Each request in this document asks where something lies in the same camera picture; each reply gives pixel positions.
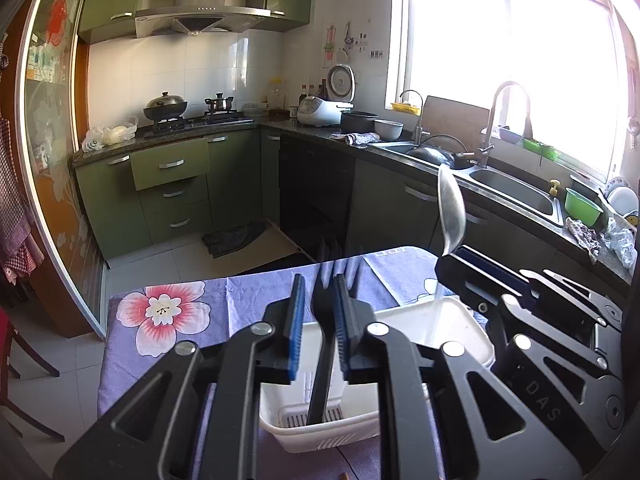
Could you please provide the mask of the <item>black plastic fork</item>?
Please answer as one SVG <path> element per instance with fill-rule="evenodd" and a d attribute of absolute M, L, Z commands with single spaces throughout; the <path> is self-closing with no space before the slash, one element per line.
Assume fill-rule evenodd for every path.
<path fill-rule="evenodd" d="M 339 255 L 336 247 L 329 247 L 326 242 L 321 243 L 318 252 L 320 268 L 314 282 L 310 308 L 320 327 L 322 341 L 308 408 L 308 426 L 322 423 L 330 391 L 335 344 L 333 270 L 335 259 Z"/>

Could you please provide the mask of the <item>translucent plastic spoon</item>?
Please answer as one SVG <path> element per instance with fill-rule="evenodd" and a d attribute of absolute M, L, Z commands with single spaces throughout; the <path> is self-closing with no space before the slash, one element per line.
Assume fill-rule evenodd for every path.
<path fill-rule="evenodd" d="M 454 252 L 461 244 L 466 226 L 463 196 L 454 173 L 448 165 L 442 164 L 438 170 L 438 209 L 444 248 L 442 257 Z M 427 341 L 433 342 L 436 322 L 440 312 L 440 303 L 445 297 L 445 286 L 437 282 L 434 300 L 431 302 L 431 325 L 427 332 Z"/>

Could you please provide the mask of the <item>steel kitchen sink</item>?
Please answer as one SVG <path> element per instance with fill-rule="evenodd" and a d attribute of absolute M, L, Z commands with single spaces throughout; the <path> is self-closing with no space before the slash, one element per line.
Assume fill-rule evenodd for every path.
<path fill-rule="evenodd" d="M 470 168 L 465 175 L 474 183 L 489 188 L 499 196 L 544 218 L 556 226 L 562 226 L 564 218 L 557 198 L 520 179 L 492 168 Z"/>

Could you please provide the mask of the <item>steel kitchen faucet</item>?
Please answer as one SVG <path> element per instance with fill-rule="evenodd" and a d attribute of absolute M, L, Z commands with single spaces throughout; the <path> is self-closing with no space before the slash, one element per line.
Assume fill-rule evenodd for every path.
<path fill-rule="evenodd" d="M 492 132 L 494 131 L 494 125 L 496 123 L 496 113 L 497 113 L 497 105 L 498 105 L 498 97 L 503 90 L 506 88 L 517 86 L 518 81 L 516 80 L 507 80 L 500 84 L 498 89 L 496 90 L 494 97 L 492 98 L 491 108 L 489 110 L 488 122 L 485 129 L 484 140 L 480 142 L 480 147 L 477 150 L 478 154 L 478 166 L 480 168 L 486 168 L 488 166 L 488 159 L 490 152 L 495 148 L 495 145 L 491 143 Z M 524 133 L 523 138 L 528 140 L 533 140 L 533 124 L 532 118 L 530 118 L 530 112 L 532 111 L 532 102 L 530 102 L 530 96 L 526 98 L 526 115 L 525 115 L 525 125 L 524 125 Z"/>

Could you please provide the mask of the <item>white plastic utensil holder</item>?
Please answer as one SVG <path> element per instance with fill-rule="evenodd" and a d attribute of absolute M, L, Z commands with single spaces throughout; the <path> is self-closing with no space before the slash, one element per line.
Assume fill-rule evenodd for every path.
<path fill-rule="evenodd" d="M 457 341 L 486 367 L 495 362 L 495 347 L 484 328 L 457 296 L 435 300 L 421 296 L 411 304 L 375 313 L 376 319 L 403 332 L 416 344 L 440 348 Z M 262 385 L 259 423 L 289 453 L 337 448 L 377 436 L 378 388 L 349 385 L 340 360 L 333 360 L 332 377 L 323 422 L 308 425 L 322 333 L 316 322 L 303 325 L 302 353 L 296 381 L 291 385 Z"/>

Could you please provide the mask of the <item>dark lower counter cabinets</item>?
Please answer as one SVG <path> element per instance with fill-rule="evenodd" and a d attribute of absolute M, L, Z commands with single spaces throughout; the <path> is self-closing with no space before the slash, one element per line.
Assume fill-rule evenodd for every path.
<path fill-rule="evenodd" d="M 310 258 L 400 246 L 440 254 L 436 169 L 302 130 L 279 138 L 280 230 Z M 559 221 L 470 177 L 458 183 L 464 244 L 513 270 L 558 272 L 626 307 L 631 277 L 613 254 L 591 261 Z"/>

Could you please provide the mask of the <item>dark floor rag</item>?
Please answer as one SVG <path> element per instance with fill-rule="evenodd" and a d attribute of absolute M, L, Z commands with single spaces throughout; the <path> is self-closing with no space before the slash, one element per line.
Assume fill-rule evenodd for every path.
<path fill-rule="evenodd" d="M 266 225 L 261 221 L 250 221 L 242 226 L 219 230 L 202 236 L 202 242 L 209 255 L 220 258 L 245 248 L 265 232 Z"/>

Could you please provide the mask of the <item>white bowl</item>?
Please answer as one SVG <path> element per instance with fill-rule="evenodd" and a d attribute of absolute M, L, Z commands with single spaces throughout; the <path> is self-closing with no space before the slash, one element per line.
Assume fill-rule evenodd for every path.
<path fill-rule="evenodd" d="M 374 132 L 380 137 L 382 141 L 393 142 L 397 141 L 404 130 L 404 124 L 402 122 L 392 122 L 386 119 L 375 119 Z"/>

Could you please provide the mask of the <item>purple floral tablecloth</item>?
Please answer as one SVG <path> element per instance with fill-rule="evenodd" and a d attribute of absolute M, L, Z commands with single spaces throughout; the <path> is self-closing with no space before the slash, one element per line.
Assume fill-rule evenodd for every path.
<path fill-rule="evenodd" d="M 344 260 L 335 272 L 356 286 L 358 299 L 385 310 L 425 299 L 435 289 L 436 257 L 404 246 L 369 252 L 354 271 Z M 98 412 L 104 414 L 172 346 L 183 339 L 208 347 L 227 340 L 262 319 L 270 302 L 290 296 L 296 274 L 314 286 L 318 268 L 298 268 L 149 285 L 121 292 L 110 300 L 108 335 L 98 389 Z M 261 479 L 380 478 L 377 438 L 328 450 L 290 454 L 268 431 L 259 433 L 257 475 Z"/>

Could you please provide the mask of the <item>white rice cooker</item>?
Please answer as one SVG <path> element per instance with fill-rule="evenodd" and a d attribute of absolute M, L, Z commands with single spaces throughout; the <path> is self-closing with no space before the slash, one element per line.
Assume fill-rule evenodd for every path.
<path fill-rule="evenodd" d="M 354 107 L 356 79 L 347 64 L 336 64 L 322 84 L 321 96 L 306 96 L 299 103 L 297 120 L 304 126 L 334 127 L 341 125 L 342 115 Z"/>

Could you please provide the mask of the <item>small steel pot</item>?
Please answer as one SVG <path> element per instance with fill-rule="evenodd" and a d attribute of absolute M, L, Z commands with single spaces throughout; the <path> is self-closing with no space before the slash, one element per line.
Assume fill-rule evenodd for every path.
<path fill-rule="evenodd" d="M 218 92 L 214 98 L 207 98 L 205 104 L 210 114 L 229 113 L 232 111 L 234 97 Z"/>

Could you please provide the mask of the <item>black gas stove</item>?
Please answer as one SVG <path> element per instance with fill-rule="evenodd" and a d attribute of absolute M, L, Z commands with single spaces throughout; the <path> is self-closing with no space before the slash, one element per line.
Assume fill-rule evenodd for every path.
<path fill-rule="evenodd" d="M 249 125 L 253 122 L 254 120 L 252 118 L 244 116 L 237 110 L 215 114 L 206 113 L 198 117 L 178 117 L 165 119 L 161 122 L 154 122 L 153 125 L 139 128 L 137 131 L 137 136 L 142 136 L 142 138 L 144 138 L 145 136 L 162 136 L 163 134 L 168 133 L 201 129 L 213 126 Z"/>

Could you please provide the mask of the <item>white plastic bags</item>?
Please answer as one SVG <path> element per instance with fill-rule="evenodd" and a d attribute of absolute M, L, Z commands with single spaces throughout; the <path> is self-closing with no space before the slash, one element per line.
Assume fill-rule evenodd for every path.
<path fill-rule="evenodd" d="M 139 119 L 131 116 L 114 127 L 93 127 L 87 131 L 85 139 L 82 140 L 81 151 L 84 153 L 101 151 L 109 146 L 134 140 L 138 125 Z"/>

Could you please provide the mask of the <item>purple checkered apron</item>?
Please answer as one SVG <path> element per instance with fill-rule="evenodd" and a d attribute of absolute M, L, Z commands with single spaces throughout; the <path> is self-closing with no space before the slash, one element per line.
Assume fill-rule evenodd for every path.
<path fill-rule="evenodd" d="M 32 210 L 18 183 L 12 120 L 1 110 L 1 271 L 11 285 L 28 278 L 44 255 L 32 235 Z"/>

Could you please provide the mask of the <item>steel range hood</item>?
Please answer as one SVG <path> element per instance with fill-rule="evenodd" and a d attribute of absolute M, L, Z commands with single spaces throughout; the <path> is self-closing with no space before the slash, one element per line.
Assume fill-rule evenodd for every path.
<path fill-rule="evenodd" d="M 139 0 L 134 26 L 139 38 L 168 32 L 245 32 L 270 17 L 266 0 Z"/>

